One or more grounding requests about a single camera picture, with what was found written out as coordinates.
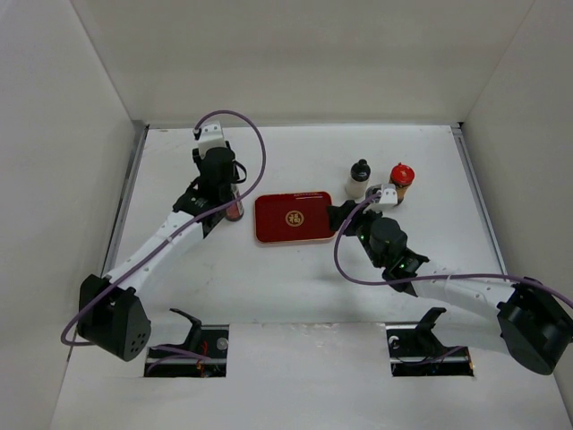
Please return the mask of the soy sauce bottle black cap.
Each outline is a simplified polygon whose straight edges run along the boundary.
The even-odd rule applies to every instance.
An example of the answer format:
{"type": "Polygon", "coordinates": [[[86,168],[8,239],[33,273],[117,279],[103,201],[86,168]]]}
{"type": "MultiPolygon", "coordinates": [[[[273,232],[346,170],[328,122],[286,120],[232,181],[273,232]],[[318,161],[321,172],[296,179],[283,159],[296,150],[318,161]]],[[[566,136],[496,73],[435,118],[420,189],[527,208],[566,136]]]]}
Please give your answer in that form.
{"type": "Polygon", "coordinates": [[[236,184],[231,184],[233,203],[226,208],[225,218],[231,222],[237,222],[244,216],[244,206],[240,199],[239,188],[236,184]]]}

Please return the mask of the salt grinder jar grey lid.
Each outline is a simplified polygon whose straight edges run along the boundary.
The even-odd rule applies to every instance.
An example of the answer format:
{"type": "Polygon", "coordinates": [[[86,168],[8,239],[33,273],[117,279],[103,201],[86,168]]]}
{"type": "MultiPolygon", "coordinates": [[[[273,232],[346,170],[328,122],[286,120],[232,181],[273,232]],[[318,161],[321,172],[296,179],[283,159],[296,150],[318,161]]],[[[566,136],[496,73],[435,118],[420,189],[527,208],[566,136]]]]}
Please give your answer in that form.
{"type": "Polygon", "coordinates": [[[370,186],[366,190],[364,199],[370,203],[378,202],[381,199],[381,185],[370,186]]]}

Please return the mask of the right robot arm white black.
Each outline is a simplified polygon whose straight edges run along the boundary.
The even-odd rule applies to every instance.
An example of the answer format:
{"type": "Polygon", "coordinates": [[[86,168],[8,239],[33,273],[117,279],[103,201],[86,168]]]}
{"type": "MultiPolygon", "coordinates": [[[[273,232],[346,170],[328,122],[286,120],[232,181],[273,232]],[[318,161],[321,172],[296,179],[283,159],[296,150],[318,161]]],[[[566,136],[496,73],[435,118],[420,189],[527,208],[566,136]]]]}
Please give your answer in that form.
{"type": "Polygon", "coordinates": [[[382,271],[379,287],[453,305],[488,320],[493,332],[462,331],[465,346],[512,357],[529,371],[549,375],[572,342],[572,301],[540,281],[499,273],[455,273],[412,251],[391,218],[371,210],[371,198],[326,209],[338,238],[356,237],[372,266],[382,271]]]}

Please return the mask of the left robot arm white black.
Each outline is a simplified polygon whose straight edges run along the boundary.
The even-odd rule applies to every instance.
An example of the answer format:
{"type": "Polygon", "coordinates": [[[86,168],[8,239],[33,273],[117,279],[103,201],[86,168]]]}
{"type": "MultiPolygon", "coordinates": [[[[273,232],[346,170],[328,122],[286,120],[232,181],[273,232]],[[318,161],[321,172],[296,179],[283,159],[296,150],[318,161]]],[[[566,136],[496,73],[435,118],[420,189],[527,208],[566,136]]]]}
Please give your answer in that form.
{"type": "Polygon", "coordinates": [[[236,198],[233,187],[242,181],[238,171],[243,167],[226,140],[200,143],[192,158],[199,175],[158,230],[122,264],[81,284],[78,334],[125,362],[141,353],[151,334],[138,294],[211,233],[236,198]]]}

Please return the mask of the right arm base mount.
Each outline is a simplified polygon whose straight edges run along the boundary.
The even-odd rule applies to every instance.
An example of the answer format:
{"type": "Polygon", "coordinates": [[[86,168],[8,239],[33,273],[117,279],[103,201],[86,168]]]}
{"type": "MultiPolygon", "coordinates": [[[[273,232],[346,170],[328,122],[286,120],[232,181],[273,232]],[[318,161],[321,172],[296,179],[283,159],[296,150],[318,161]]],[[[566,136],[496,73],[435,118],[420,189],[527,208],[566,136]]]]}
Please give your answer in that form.
{"type": "Polygon", "coordinates": [[[444,346],[434,335],[443,307],[431,308],[418,322],[385,326],[390,371],[394,377],[474,376],[467,347],[444,346]]]}

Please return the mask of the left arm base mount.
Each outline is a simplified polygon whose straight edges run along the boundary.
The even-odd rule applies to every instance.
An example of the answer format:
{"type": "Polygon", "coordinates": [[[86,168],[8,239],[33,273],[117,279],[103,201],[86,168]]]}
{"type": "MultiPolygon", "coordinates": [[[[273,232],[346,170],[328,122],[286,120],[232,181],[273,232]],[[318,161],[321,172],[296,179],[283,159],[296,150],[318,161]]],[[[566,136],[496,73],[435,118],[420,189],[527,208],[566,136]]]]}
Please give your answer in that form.
{"type": "Polygon", "coordinates": [[[185,311],[170,308],[189,324],[184,340],[152,342],[145,358],[146,378],[224,378],[227,376],[228,325],[204,325],[185,311]]]}

